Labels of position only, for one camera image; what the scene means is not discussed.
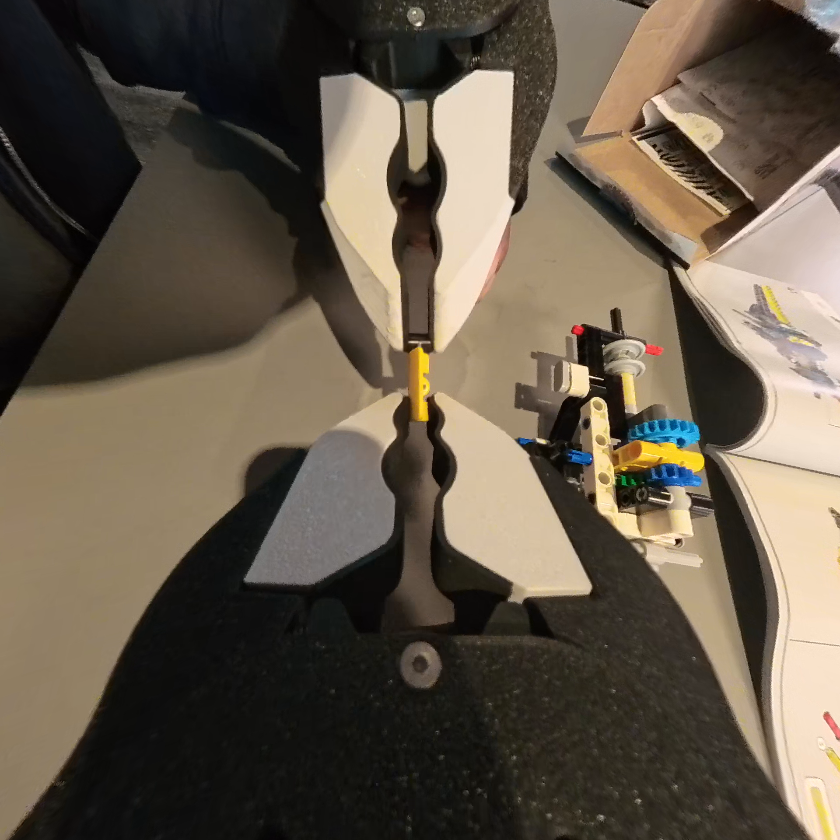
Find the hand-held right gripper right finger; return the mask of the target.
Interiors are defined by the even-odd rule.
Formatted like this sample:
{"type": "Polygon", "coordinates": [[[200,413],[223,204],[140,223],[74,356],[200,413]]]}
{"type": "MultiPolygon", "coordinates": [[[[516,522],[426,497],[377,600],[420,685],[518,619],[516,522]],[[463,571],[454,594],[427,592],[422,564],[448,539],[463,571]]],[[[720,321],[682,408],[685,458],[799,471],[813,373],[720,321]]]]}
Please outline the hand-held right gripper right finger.
{"type": "Polygon", "coordinates": [[[582,596],[592,583],[527,451],[437,393],[429,430],[439,457],[433,575],[447,597],[503,601],[582,596]]]}

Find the lego instruction booklet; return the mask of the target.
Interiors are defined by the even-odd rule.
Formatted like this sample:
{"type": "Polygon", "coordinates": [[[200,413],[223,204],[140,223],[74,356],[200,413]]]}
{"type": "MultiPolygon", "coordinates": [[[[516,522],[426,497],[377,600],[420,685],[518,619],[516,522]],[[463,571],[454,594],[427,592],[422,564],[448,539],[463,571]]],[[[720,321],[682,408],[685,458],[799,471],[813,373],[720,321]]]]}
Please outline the lego instruction booklet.
{"type": "Polygon", "coordinates": [[[711,262],[672,291],[773,777],[813,838],[838,838],[838,314],[711,262]]]}

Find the small yellow lego piece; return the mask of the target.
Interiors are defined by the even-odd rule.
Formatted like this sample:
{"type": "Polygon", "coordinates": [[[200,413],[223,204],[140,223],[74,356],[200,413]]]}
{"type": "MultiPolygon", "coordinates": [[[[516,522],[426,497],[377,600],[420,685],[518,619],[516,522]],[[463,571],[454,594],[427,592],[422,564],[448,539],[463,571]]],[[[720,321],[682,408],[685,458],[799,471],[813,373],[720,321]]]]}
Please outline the small yellow lego piece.
{"type": "Polygon", "coordinates": [[[429,418],[427,400],[431,392],[429,381],[430,357],[418,344],[407,355],[407,393],[411,403],[411,419],[426,423],[429,418]]]}

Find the cardboard lego box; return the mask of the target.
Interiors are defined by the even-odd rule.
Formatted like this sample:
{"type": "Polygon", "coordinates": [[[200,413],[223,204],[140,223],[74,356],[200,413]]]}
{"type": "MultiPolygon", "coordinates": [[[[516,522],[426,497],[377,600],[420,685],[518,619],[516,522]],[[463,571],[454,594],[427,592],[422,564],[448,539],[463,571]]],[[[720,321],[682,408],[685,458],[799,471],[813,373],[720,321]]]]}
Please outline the cardboard lego box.
{"type": "Polygon", "coordinates": [[[651,161],[631,139],[645,129],[643,105],[679,83],[678,75],[762,36],[809,38],[838,54],[838,2],[662,1],[641,17],[592,115],[574,123],[564,157],[677,260],[692,266],[769,224],[813,188],[838,206],[838,147],[771,205],[719,216],[651,161]]]}

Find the partly built lego model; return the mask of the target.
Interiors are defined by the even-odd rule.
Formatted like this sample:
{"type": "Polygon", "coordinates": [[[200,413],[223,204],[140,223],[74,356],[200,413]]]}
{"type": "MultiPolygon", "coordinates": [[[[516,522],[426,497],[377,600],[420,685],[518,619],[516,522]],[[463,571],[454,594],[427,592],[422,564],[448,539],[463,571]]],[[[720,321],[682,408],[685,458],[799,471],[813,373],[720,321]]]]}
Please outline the partly built lego model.
{"type": "Polygon", "coordinates": [[[698,569],[702,558],[685,544],[695,520],[714,512],[698,490],[700,430],[667,405],[637,398],[637,380],[663,351],[626,331],[614,308],[608,327],[574,325],[564,354],[531,352],[537,381],[517,384],[515,405],[539,415],[538,435],[518,443],[550,463],[656,571],[698,569]]]}

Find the white paper bag yellow circle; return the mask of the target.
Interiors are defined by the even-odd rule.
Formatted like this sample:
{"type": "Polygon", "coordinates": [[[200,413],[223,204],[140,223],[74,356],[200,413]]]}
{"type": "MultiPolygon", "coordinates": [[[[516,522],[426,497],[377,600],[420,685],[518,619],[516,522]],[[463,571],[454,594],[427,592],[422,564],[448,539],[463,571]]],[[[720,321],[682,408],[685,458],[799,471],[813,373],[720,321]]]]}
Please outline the white paper bag yellow circle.
{"type": "Polygon", "coordinates": [[[683,82],[648,99],[642,115],[645,127],[671,124],[705,154],[711,154],[726,137],[725,115],[683,82]]]}

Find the person's left hand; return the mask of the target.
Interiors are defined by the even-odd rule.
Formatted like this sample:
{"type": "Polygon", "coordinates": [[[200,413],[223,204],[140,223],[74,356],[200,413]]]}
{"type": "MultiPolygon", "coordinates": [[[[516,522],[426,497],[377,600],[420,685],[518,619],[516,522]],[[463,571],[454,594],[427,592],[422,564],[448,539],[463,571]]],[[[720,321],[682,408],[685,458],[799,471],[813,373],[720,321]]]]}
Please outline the person's left hand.
{"type": "Polygon", "coordinates": [[[507,225],[504,229],[503,235],[500,239],[500,243],[499,243],[499,246],[497,248],[497,252],[496,252],[495,257],[493,259],[493,262],[492,262],[492,264],[489,268],[485,284],[484,284],[484,286],[481,290],[481,293],[479,294],[479,298],[478,298],[479,301],[483,301],[486,298],[486,296],[489,293],[492,285],[494,284],[496,278],[498,277],[498,274],[501,270],[501,267],[502,267],[505,259],[508,256],[508,251],[509,251],[509,248],[510,248],[510,241],[511,241],[511,223],[512,223],[512,217],[509,217],[509,219],[507,221],[507,225]]]}

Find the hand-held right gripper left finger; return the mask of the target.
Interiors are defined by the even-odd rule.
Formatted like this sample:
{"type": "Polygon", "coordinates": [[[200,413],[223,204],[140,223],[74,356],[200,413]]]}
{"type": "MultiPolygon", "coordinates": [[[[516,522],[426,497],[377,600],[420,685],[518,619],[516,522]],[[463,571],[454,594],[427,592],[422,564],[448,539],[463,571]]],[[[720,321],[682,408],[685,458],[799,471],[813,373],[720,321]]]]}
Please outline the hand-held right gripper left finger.
{"type": "Polygon", "coordinates": [[[385,478],[404,395],[384,396],[319,436],[245,575],[250,586],[387,597],[403,571],[403,527],[385,478]]]}

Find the black striped sheet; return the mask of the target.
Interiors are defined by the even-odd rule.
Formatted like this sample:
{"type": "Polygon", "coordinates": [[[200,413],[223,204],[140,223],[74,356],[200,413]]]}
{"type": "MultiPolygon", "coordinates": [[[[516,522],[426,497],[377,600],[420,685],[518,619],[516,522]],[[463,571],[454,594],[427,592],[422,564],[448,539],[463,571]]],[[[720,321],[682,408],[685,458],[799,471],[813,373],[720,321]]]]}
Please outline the black striped sheet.
{"type": "Polygon", "coordinates": [[[663,172],[719,216],[727,217],[751,204],[741,188],[672,123],[638,130],[631,139],[663,172]]]}

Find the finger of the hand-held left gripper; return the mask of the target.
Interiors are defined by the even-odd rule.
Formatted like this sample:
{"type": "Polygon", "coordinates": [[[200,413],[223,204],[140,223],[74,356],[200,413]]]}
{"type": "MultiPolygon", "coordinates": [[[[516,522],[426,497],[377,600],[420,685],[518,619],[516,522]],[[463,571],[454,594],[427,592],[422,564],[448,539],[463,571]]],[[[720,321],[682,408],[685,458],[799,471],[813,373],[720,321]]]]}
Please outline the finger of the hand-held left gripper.
{"type": "Polygon", "coordinates": [[[434,214],[434,352],[444,351],[476,305],[511,219],[514,74],[475,70],[434,100],[433,149],[442,167],[434,214]]]}
{"type": "Polygon", "coordinates": [[[404,349],[389,165],[401,149],[401,104],[358,74],[320,79],[321,211],[353,292],[379,334],[404,349]]]}

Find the person's dark jacket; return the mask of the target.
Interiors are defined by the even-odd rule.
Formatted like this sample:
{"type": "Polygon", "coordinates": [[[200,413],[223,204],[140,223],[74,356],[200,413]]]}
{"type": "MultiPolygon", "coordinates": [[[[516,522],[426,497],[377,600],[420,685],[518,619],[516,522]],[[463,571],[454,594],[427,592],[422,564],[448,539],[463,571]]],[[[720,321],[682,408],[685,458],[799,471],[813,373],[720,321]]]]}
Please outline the person's dark jacket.
{"type": "Polygon", "coordinates": [[[334,35],[313,2],[1,2],[2,406],[140,173],[81,51],[301,164],[334,35]]]}

